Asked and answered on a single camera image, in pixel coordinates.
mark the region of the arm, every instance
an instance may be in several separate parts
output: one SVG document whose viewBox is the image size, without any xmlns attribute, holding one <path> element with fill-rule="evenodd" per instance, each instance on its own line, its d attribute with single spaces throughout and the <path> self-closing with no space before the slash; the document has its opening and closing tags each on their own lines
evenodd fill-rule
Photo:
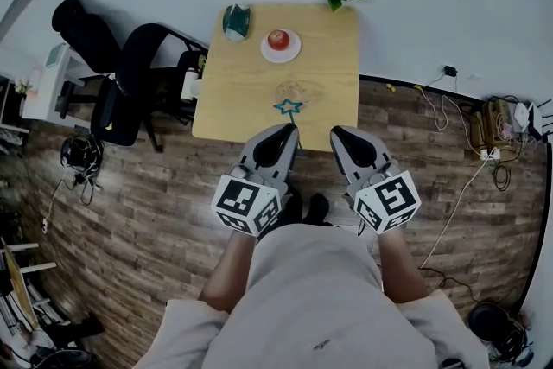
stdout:
<svg viewBox="0 0 553 369">
<path fill-rule="evenodd" d="M 378 236 L 384 293 L 394 303 L 412 302 L 428 296 L 423 276 L 415 265 L 401 228 Z"/>
<path fill-rule="evenodd" d="M 245 293 L 256 240 L 234 231 L 198 300 L 169 300 L 162 325 L 135 369 L 201 367 L 207 349 Z"/>
<path fill-rule="evenodd" d="M 486 348 L 465 326 L 441 291 L 429 296 L 400 228 L 378 236 L 384 292 L 435 347 L 436 362 L 458 359 L 469 369 L 488 368 Z"/>
<path fill-rule="evenodd" d="M 255 244 L 254 237 L 234 231 L 198 300 L 230 314 L 244 296 Z"/>
</svg>

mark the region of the white shirt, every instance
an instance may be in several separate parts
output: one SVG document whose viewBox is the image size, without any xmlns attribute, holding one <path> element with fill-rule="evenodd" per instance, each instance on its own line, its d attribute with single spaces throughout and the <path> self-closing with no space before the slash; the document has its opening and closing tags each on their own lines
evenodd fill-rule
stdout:
<svg viewBox="0 0 553 369">
<path fill-rule="evenodd" d="M 441 292 L 394 304 L 365 244 L 338 227 L 283 226 L 256 247 L 229 316 L 168 302 L 136 369 L 488 368 L 487 352 Z"/>
<path fill-rule="evenodd" d="M 54 348 L 54 343 L 46 332 L 38 330 L 31 333 L 31 342 L 27 344 L 21 334 L 15 334 L 11 337 L 9 346 L 11 347 L 14 361 L 21 367 L 30 368 L 30 360 L 36 353 L 37 347 Z"/>
</svg>

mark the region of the white plate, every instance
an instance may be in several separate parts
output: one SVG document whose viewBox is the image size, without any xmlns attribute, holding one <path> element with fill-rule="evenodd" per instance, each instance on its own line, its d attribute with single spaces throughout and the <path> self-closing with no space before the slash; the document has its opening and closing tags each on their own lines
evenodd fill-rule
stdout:
<svg viewBox="0 0 553 369">
<path fill-rule="evenodd" d="M 276 51 L 269 46 L 270 33 L 261 40 L 261 54 L 265 59 L 273 63 L 286 63 L 287 61 L 291 61 L 300 53 L 300 49 L 302 49 L 302 41 L 298 34 L 289 29 L 282 30 L 286 31 L 290 36 L 290 44 L 288 48 L 283 51 Z"/>
</svg>

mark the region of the blue star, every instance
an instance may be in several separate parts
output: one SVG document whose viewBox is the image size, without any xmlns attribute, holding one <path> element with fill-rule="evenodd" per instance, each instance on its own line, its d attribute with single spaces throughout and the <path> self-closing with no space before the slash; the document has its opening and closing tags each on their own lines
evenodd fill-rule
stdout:
<svg viewBox="0 0 553 369">
<path fill-rule="evenodd" d="M 282 103 L 279 103 L 278 105 L 273 105 L 273 108 L 277 108 L 280 110 L 281 114 L 289 114 L 292 117 L 292 113 L 299 114 L 300 108 L 303 106 L 303 102 L 292 102 L 289 99 L 284 99 Z"/>
</svg>

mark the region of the extension cord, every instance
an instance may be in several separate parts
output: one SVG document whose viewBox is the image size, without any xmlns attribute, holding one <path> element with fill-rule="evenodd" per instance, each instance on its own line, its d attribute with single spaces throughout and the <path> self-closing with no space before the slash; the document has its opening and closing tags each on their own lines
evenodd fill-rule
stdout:
<svg viewBox="0 0 553 369">
<path fill-rule="evenodd" d="M 493 148 L 491 154 L 488 150 L 480 150 L 480 160 L 484 162 L 486 159 L 501 160 L 501 150 Z"/>
</svg>

